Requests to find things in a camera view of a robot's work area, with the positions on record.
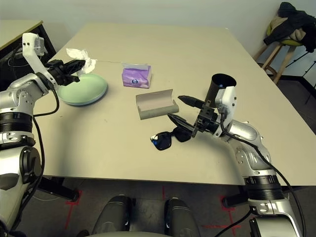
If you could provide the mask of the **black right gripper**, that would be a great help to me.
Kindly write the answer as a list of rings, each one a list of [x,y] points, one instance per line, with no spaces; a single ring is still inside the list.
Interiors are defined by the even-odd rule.
[[[197,132],[208,132],[214,134],[219,127],[219,123],[216,121],[218,115],[214,112],[214,108],[211,107],[211,101],[201,101],[195,97],[180,95],[178,99],[188,106],[201,109],[194,126],[188,123],[184,118],[168,113],[168,118],[178,127],[186,129],[190,132],[191,137],[195,138]]]

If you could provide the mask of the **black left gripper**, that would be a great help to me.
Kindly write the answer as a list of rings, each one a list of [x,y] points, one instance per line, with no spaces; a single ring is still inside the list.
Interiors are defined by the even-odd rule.
[[[85,66],[85,63],[86,60],[80,59],[74,59],[65,64],[62,60],[52,60],[47,62],[45,67],[47,68],[47,71],[53,76],[58,85],[66,85],[66,81],[67,83],[79,82],[79,77],[72,75],[66,75],[65,77],[64,72],[67,74],[76,73]]]

